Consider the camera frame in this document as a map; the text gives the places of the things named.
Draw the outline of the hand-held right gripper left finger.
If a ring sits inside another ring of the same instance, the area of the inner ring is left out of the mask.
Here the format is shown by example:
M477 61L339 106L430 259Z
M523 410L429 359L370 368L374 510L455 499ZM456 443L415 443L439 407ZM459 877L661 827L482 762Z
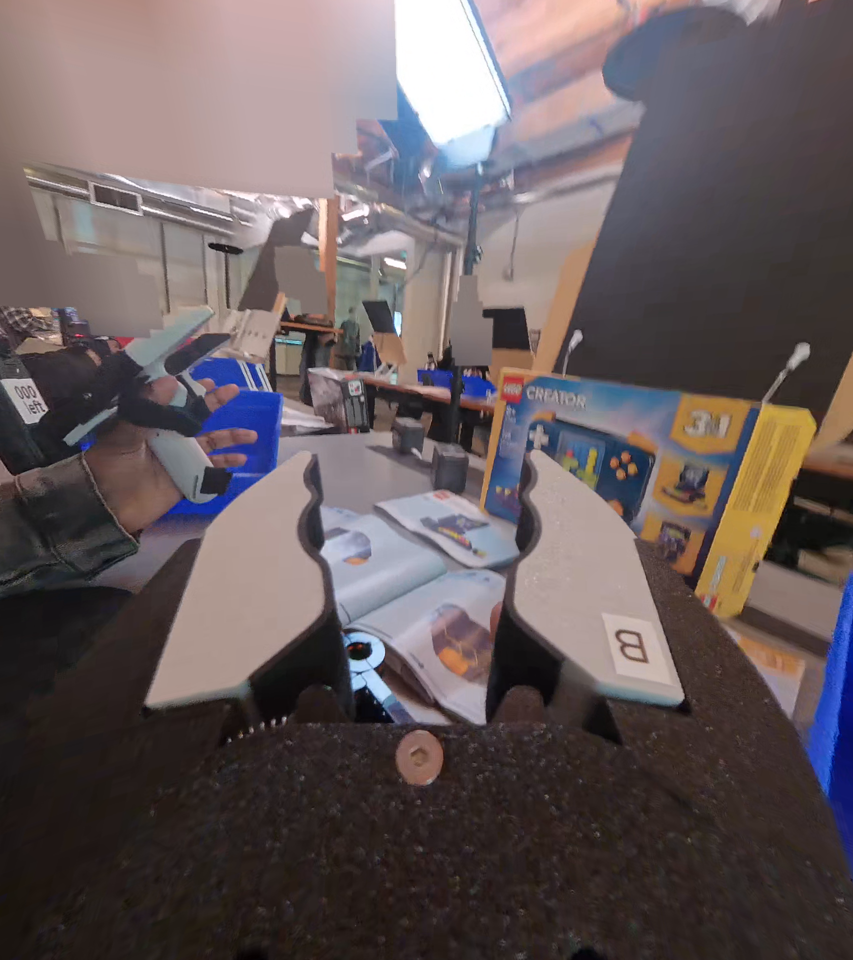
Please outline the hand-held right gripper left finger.
M320 464L300 451L207 528L146 693L148 710L233 701L293 710L313 687L343 708L343 637Z

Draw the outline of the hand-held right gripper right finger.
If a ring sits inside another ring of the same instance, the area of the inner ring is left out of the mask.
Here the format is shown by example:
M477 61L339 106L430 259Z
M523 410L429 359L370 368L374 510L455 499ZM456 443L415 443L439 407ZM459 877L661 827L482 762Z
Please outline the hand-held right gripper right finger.
M542 451L523 464L519 555L504 595L512 620L558 664L551 706L600 697L685 700L636 534L603 498Z

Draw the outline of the person's left forearm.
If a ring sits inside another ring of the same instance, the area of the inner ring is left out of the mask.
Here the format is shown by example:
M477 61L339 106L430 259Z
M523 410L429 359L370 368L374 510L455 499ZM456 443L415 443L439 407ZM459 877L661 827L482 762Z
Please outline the person's left forearm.
M0 485L0 600L91 580L139 548L85 454Z

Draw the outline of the person's left hand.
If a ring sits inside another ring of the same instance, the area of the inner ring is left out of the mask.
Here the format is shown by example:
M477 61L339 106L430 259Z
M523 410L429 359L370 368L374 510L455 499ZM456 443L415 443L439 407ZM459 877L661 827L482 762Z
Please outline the person's left hand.
M150 432L124 420L84 452L84 461L100 497L124 531L138 539L181 499L181 493L148 445ZM237 469L246 448L258 438L243 428L215 430L198 436L197 444L213 467Z

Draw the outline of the joystick machine instruction booklet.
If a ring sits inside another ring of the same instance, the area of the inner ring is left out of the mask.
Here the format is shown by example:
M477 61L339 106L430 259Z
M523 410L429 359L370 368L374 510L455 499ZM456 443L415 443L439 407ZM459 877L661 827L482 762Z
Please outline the joystick machine instruction booklet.
M375 509L469 570L505 570L519 557L514 528L446 490L379 501Z

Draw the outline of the toy brick set box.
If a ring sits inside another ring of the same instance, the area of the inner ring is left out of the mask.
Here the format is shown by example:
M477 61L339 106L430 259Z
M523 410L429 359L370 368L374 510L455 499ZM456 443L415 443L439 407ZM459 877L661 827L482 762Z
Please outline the toy brick set box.
M543 453L736 618L816 434L801 408L505 368L480 503L517 522L523 462Z

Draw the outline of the open instruction booklet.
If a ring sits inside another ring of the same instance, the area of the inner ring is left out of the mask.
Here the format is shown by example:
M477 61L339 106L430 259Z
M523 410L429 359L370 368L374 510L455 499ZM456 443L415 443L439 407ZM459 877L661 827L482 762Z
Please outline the open instruction booklet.
M505 577L450 569L372 513L323 507L322 556L349 642L382 644L385 669L434 710L486 722L494 609Z

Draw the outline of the purple arcade instruction booklet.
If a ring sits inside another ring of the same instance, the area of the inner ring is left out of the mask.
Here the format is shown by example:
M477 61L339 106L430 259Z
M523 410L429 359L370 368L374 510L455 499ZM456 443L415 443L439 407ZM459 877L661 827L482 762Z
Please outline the purple arcade instruction booklet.
M793 719L807 670L807 661L741 630L730 626L725 626L724 629L755 667L783 713Z

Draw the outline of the black light stand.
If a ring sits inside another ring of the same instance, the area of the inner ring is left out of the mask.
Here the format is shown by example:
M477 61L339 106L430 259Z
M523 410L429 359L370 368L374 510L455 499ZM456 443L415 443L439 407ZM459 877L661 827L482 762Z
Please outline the black light stand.
M477 162L473 167L473 178L468 198L467 243L464 252L463 277L474 274L475 267L481 259L481 248L478 243L479 205L483 178L483 162ZM468 453L472 452L473 427L463 426L461 422L460 405L463 392L463 376L465 368L457 366L454 375L455 400L453 413L456 427L455 439Z

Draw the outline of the black board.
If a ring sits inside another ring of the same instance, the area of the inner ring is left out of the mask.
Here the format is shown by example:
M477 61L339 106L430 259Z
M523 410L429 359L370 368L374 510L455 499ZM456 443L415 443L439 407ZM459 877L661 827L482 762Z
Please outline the black board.
M580 378L759 401L820 427L853 352L853 2L659 14L602 70L643 106L561 356Z

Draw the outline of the studio light panel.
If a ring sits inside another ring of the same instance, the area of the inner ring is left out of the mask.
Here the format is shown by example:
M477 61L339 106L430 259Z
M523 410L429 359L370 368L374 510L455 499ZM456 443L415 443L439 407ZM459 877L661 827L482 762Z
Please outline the studio light panel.
M396 79L448 169L484 164L512 104L473 1L395 1Z

